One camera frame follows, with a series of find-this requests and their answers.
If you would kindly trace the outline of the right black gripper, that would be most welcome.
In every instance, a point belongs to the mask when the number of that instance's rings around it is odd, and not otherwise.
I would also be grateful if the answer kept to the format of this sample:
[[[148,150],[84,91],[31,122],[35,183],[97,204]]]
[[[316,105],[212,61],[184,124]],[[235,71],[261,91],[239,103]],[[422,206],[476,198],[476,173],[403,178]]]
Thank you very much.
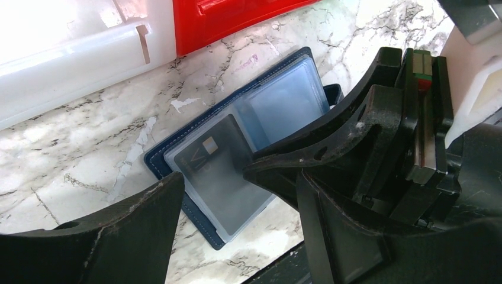
[[[353,200],[353,229],[366,235],[500,235],[499,210],[460,203],[467,146],[445,144],[446,68],[426,51],[381,47],[334,108],[257,151],[244,178],[297,208],[299,175],[308,174]]]

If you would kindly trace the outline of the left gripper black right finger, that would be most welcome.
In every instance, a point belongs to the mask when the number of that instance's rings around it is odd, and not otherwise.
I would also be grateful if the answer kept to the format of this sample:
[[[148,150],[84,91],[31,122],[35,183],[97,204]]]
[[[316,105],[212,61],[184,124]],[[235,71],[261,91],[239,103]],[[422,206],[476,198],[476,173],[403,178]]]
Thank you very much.
[[[501,282],[499,218],[432,231],[371,211],[308,172],[296,190],[314,283]]]

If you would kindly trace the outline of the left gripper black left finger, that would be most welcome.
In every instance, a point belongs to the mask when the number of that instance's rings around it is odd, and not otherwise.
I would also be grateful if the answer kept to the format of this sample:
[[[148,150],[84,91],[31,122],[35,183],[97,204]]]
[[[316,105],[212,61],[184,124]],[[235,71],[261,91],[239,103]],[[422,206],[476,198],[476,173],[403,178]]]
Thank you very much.
[[[52,230],[1,235],[1,282],[163,283],[184,189],[172,173]]]

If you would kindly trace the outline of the navy blue card holder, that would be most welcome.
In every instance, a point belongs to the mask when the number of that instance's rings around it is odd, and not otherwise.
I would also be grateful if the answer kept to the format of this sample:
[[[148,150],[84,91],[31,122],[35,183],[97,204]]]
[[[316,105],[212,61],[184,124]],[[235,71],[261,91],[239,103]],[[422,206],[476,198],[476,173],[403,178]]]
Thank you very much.
[[[339,84],[322,85],[311,49],[303,47],[155,145],[144,162],[158,179],[183,174],[182,211],[219,250],[274,199],[243,178],[253,154],[321,117],[342,97]]]

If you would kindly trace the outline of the red plastic bin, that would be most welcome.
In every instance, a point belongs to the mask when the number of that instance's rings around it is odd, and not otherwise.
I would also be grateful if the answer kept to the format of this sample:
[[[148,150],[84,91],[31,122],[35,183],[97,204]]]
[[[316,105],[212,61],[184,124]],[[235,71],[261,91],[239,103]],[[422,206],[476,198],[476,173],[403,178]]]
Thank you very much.
[[[230,34],[315,0],[173,1],[176,53],[187,55]]]

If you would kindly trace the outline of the white plastic bin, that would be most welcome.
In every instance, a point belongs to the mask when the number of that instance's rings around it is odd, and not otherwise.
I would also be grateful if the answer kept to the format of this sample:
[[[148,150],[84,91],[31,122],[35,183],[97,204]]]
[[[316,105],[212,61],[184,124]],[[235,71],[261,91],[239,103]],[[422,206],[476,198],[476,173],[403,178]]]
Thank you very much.
[[[172,1],[2,1],[1,128],[175,58]]]

